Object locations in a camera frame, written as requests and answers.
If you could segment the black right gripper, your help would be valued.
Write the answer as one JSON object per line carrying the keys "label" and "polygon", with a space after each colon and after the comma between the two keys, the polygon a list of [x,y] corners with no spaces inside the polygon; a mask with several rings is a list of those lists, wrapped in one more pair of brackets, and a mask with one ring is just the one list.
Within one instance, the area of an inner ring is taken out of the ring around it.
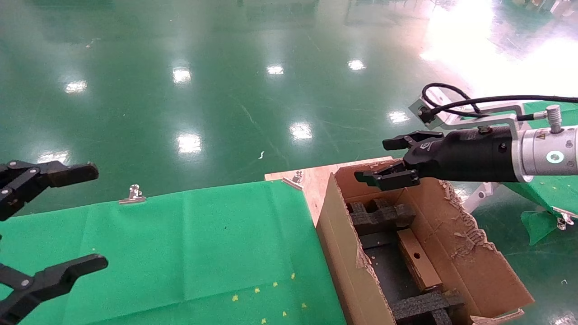
{"label": "black right gripper", "polygon": [[419,186],[420,177],[446,181],[515,182],[513,138],[508,127],[442,132],[415,131],[382,141],[384,150],[408,149],[403,163],[355,171],[355,179],[381,191]]}

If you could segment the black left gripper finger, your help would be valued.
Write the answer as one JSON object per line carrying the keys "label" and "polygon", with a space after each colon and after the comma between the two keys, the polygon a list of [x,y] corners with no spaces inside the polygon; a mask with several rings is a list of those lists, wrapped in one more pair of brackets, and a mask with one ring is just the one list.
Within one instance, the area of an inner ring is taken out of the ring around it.
{"label": "black left gripper finger", "polygon": [[68,294],[81,276],[101,271],[108,265],[109,261],[103,255],[90,254],[29,276],[2,264],[1,284],[13,291],[0,301],[0,322],[3,325],[18,325],[41,303]]}
{"label": "black left gripper finger", "polygon": [[60,161],[32,164],[12,160],[0,167],[0,220],[13,217],[40,193],[50,188],[65,187],[98,179],[99,171],[92,162],[65,165]]}

